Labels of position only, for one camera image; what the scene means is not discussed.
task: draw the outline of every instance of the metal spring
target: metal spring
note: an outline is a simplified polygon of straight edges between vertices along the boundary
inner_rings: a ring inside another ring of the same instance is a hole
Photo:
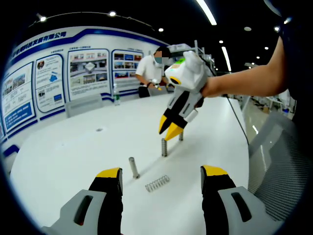
[[[164,138],[162,138],[161,143],[162,143],[162,156],[167,157],[167,141]]]
[[[168,177],[167,175],[164,175],[161,178],[154,180],[153,182],[145,185],[145,187],[148,192],[152,192],[153,190],[163,186],[164,184],[168,182],[170,182],[170,177]]]
[[[181,132],[179,134],[179,141],[183,141],[184,140],[184,132]]]

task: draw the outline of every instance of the white display wall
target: white display wall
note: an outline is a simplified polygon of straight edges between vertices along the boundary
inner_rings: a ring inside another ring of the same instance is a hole
[[[139,61],[167,45],[134,32],[94,26],[56,29],[20,44],[2,80],[2,152],[14,145],[20,148],[32,132],[66,119],[66,102],[101,94],[105,105],[111,105],[114,83],[122,98],[137,98]],[[8,168],[14,157],[6,158]]]

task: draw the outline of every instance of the face mask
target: face mask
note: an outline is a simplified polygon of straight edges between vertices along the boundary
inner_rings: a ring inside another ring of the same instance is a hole
[[[158,64],[166,64],[169,60],[169,57],[155,57],[155,61],[158,63]]]

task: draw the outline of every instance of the metal rod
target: metal rod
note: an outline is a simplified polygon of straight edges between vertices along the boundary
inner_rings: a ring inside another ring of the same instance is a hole
[[[184,132],[181,132],[179,134],[179,141],[183,141],[184,140]]]
[[[135,158],[130,157],[129,158],[129,164],[131,165],[131,169],[133,172],[133,178],[134,179],[138,179],[140,177],[138,171],[137,171],[137,167],[136,167],[136,163],[135,163]]]
[[[162,144],[162,156],[167,157],[167,141],[164,138],[162,138],[161,144]]]

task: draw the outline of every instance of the water bottle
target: water bottle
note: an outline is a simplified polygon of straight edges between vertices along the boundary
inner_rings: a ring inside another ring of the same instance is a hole
[[[119,91],[117,89],[116,83],[114,83],[113,85],[113,95],[114,95],[114,105],[120,105],[121,100],[120,100]]]

